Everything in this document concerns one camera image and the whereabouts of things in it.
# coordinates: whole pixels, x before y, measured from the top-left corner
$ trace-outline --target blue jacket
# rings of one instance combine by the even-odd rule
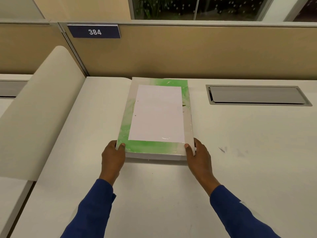
[[[103,238],[112,202],[116,198],[112,186],[98,179],[80,202],[74,219],[61,238]],[[257,220],[251,211],[223,185],[210,195],[210,204],[231,238],[277,238],[266,224]]]

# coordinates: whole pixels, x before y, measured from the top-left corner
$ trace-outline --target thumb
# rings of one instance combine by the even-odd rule
[[[187,160],[194,157],[192,148],[189,144],[185,144],[185,150],[186,150]]]
[[[119,148],[118,148],[118,151],[123,151],[123,152],[125,152],[125,143],[121,143],[120,144],[120,146],[119,146]]]

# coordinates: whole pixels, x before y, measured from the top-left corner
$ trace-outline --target desk number sign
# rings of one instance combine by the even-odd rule
[[[121,38],[118,25],[68,24],[74,38]]]

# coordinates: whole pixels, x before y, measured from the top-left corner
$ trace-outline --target desk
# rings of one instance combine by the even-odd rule
[[[11,238],[56,238],[98,178],[131,80],[88,77]],[[188,80],[214,175],[282,237],[317,235],[317,81]],[[299,86],[312,107],[210,105],[206,84]],[[105,237],[228,238],[184,162],[127,160]]]
[[[0,74],[0,80],[29,80],[32,75]],[[13,99],[0,99],[0,117]],[[32,181],[0,177],[0,238],[6,238],[28,194]]]

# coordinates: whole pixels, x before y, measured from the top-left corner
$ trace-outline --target white sheet of paper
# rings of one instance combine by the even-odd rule
[[[185,142],[181,87],[139,85],[129,140]]]

